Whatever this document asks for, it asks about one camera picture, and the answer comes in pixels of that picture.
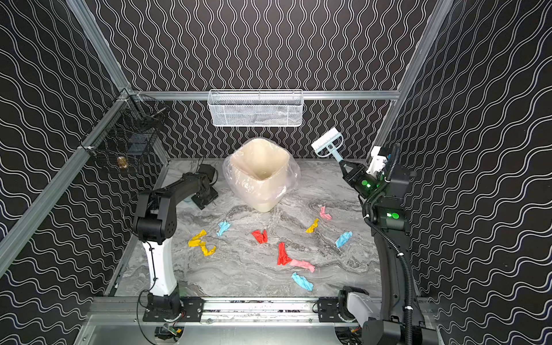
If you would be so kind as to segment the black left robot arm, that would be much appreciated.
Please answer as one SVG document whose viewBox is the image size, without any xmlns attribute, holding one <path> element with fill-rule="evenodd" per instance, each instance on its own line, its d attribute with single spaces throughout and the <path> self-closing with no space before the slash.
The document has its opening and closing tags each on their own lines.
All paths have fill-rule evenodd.
<svg viewBox="0 0 552 345">
<path fill-rule="evenodd" d="M 216 168 L 201 163 L 174 183 L 139 194 L 132 233 L 145 248 L 151 280 L 145 291 L 144 321 L 174 322 L 182 317 L 184 307 L 172 264 L 172 238 L 178 225 L 176 206 L 189 198 L 204 209 L 219 196 L 214 189 L 217 179 Z"/>
</svg>

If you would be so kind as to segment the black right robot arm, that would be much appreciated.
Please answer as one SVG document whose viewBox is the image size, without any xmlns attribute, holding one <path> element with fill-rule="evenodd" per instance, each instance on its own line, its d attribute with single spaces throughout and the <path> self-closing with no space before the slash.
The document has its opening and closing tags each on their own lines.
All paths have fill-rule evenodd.
<svg viewBox="0 0 552 345">
<path fill-rule="evenodd" d="M 400 144 L 380 148 L 370 165 L 343 160 L 345 182 L 355 189 L 362 219 L 374 238 L 382 280 L 381 304 L 369 293 L 345 286 L 339 316 L 360 327 L 361 344 L 437 344 L 438 332 L 426 325 L 411 268 L 411 225 L 403 208 L 415 175 L 400 163 Z"/>
</svg>

